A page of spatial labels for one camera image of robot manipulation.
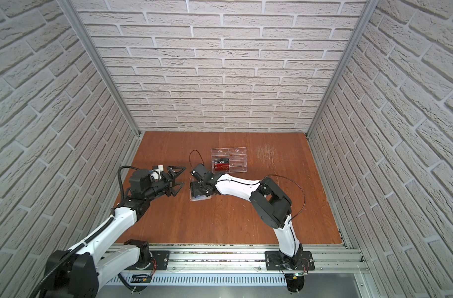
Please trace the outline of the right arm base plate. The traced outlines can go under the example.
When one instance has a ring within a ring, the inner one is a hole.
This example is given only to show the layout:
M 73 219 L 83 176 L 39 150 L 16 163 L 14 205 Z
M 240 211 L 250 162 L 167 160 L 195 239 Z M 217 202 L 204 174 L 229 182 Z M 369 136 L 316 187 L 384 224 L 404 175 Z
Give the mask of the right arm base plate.
M 299 250 L 292 258 L 280 251 L 266 251 L 265 260 L 268 271 L 299 270 L 306 272 L 315 270 L 314 260 L 310 251 Z

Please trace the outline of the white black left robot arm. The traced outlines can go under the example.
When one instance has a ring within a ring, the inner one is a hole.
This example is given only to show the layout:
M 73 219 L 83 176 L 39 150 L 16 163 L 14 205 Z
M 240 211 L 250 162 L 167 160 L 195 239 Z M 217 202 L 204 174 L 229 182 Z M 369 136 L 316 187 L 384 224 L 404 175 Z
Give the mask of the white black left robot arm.
M 94 298 L 124 269 L 152 264 L 148 243 L 133 240 L 109 257 L 106 251 L 144 216 L 151 202 L 176 196 L 183 184 L 175 180 L 184 166 L 159 165 L 152 170 L 130 167 L 129 187 L 120 188 L 120 202 L 102 224 L 67 250 L 57 250 L 46 263 L 45 274 L 31 293 L 33 298 Z

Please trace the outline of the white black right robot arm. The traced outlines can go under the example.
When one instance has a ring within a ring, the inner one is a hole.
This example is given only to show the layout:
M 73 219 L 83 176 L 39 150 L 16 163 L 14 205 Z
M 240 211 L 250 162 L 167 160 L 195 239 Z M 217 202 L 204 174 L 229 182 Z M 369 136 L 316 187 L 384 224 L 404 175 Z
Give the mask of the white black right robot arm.
M 292 225 L 292 201 L 269 177 L 263 180 L 244 180 L 227 173 L 201 173 L 193 170 L 190 183 L 193 200 L 213 195 L 235 196 L 252 204 L 261 220 L 273 228 L 279 251 L 287 258 L 298 255 L 300 242 Z

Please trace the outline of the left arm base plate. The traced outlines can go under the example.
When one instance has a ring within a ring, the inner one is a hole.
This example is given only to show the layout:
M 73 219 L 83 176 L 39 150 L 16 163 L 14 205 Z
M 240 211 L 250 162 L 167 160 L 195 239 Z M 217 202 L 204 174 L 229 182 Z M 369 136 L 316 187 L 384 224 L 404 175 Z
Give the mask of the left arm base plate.
M 141 252 L 139 260 L 134 267 L 139 270 L 156 270 L 164 271 L 169 263 L 170 252 L 167 250 L 154 250 Z

